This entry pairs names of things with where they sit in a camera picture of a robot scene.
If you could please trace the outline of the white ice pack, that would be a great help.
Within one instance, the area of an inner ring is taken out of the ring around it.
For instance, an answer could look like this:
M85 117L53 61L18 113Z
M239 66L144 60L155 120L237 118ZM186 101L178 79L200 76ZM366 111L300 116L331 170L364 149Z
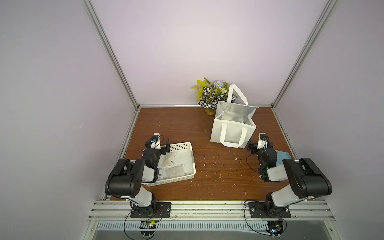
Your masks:
M182 177L186 174L185 165L181 164L181 165L169 167L166 169L166 173L167 173L168 178L170 178L170 179Z
M167 153L164 157L164 160L163 160L163 163L162 163L162 167L171 167L174 165L174 160L175 160L175 157L177 155L177 152L170 152L170 153Z

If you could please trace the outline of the white insulated delivery bag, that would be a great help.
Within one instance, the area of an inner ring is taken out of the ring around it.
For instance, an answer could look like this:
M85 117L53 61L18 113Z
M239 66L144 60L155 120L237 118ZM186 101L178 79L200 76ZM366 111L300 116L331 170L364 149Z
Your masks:
M257 126L252 120L257 106L251 106L242 91L232 84L226 101L219 101L211 142L229 148L245 148Z

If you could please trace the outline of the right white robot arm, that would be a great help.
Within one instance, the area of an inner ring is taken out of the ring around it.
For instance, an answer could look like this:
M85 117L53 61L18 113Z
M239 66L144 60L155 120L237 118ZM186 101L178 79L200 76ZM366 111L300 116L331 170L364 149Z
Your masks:
M265 212L277 215L290 205L332 193L331 182L312 159L283 159L278 165L278 152L269 144L267 137L263 137L258 143L249 141L247 146L247 150L258 157L260 178L264 182L289 181L284 188L267 194L263 203Z

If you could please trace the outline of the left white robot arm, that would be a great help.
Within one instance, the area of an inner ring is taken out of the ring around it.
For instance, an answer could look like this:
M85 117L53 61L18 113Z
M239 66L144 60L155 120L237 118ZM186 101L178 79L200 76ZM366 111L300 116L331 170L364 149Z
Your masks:
M155 194L142 187L142 183L158 180L160 158L170 152L169 142L161 146L161 137L160 134L153 134L146 141L140 159L119 159L105 184L106 195L130 201L132 211L139 215L161 212Z

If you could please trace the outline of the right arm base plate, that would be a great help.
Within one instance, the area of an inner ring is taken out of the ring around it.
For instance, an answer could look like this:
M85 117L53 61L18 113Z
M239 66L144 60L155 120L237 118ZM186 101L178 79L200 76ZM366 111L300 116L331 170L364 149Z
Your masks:
M290 219L292 217L288 207L276 207L264 202L248 202L247 206L253 219Z

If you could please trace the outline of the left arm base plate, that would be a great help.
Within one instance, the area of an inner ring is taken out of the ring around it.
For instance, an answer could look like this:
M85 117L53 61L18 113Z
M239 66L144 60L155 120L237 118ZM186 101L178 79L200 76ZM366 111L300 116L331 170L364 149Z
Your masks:
M170 218L172 209L171 202L154 202L148 207L132 206L131 218Z

